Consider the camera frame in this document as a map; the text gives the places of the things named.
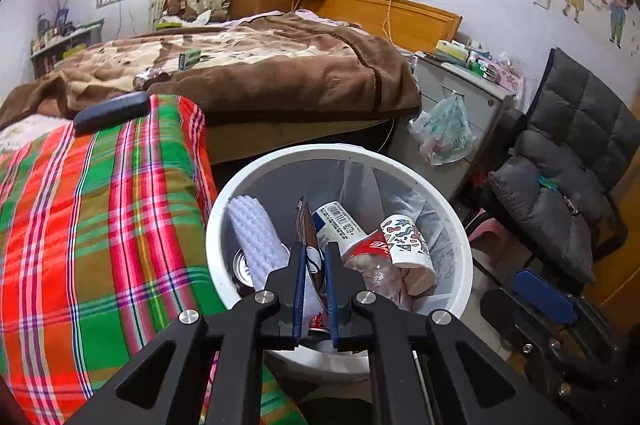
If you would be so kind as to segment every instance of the stuffed animal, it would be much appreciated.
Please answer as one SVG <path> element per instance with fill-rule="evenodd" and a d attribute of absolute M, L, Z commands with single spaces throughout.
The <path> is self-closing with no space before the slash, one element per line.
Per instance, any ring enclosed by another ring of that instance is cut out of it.
<path fill-rule="evenodd" d="M 193 22 L 198 12 L 187 4 L 187 0 L 165 0 L 164 10 L 168 15 L 175 15 L 187 22 Z"/>

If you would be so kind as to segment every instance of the bed frame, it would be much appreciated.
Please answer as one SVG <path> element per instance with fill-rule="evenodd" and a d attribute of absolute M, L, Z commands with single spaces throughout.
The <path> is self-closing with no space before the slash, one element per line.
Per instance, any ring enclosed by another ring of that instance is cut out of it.
<path fill-rule="evenodd" d="M 393 43 L 411 52 L 432 53 L 438 40 L 453 40 L 462 22 L 460 15 L 410 0 L 301 0 L 300 8 L 383 37 L 388 14 Z"/>

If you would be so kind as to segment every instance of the trash can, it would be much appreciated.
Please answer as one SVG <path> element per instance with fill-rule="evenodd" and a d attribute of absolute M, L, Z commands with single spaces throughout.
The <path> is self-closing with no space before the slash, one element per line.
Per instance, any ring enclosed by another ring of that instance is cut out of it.
<path fill-rule="evenodd" d="M 429 245 L 438 277 L 435 288 L 414 301 L 414 310 L 428 314 L 447 309 L 457 317 L 462 315 L 471 292 L 473 264 L 465 230 L 453 208 L 411 169 L 381 154 L 341 144 L 301 145 L 272 152 L 240 170 L 222 189 L 209 216 L 206 251 L 213 284 L 227 308 L 239 300 L 232 281 L 239 245 L 226 206 L 243 194 L 261 202 L 287 246 L 297 240 L 294 222 L 303 195 L 311 211 L 340 201 L 367 233 L 388 215 L 410 216 Z M 369 376 L 366 352 L 331 354 L 300 346 L 272 354 L 286 362 L 292 376 L 318 383 Z"/>

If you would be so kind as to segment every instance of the red and green plaid cloth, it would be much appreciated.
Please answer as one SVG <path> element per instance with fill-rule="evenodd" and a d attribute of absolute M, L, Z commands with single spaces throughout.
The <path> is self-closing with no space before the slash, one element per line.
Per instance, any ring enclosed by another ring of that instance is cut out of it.
<path fill-rule="evenodd" d="M 179 96 L 151 105 L 0 164 L 0 376 L 34 424 L 62 423 L 182 310 L 225 309 L 205 259 L 204 116 Z M 263 381 L 262 422 L 304 424 Z"/>

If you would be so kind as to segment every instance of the wall outlet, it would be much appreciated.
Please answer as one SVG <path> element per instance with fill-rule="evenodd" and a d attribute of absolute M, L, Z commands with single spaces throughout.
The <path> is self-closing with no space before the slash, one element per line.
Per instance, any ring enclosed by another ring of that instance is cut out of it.
<path fill-rule="evenodd" d="M 533 4 L 537 4 L 541 8 L 548 10 L 551 6 L 551 0 L 533 0 Z"/>

